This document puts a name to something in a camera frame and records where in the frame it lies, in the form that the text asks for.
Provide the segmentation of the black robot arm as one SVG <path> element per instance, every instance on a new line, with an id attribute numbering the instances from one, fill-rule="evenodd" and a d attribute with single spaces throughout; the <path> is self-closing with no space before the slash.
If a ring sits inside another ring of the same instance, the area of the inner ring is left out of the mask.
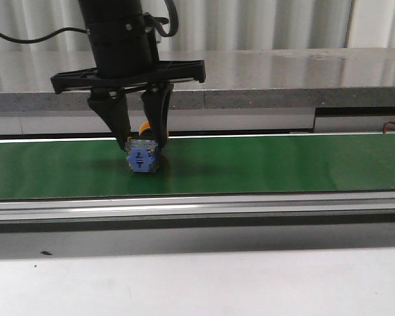
<path id="1" fill-rule="evenodd" d="M 131 136 L 126 94 L 143 93 L 141 100 L 152 137 L 159 148 L 164 148 L 174 83 L 203 83 L 206 78 L 202 60 L 159 58 L 156 36 L 173 37 L 178 31 L 175 4 L 166 1 L 165 5 L 168 18 L 143 12 L 140 1 L 80 1 L 95 67 L 51 78 L 56 94 L 90 91 L 90 109 L 108 126 L 121 148 Z"/>

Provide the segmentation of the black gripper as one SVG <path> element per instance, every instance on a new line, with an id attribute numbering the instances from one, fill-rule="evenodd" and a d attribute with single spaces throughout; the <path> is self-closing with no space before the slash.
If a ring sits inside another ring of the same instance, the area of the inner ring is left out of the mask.
<path id="1" fill-rule="evenodd" d="M 167 119 L 174 84 L 205 82 L 205 62 L 162 61 L 155 38 L 157 19 L 86 22 L 95 68 L 61 72 L 51 77 L 56 94 L 91 89 L 88 106 L 107 125 L 124 151 L 131 136 L 126 94 L 121 87 L 157 84 L 141 99 L 153 137 L 160 148 L 168 141 Z"/>

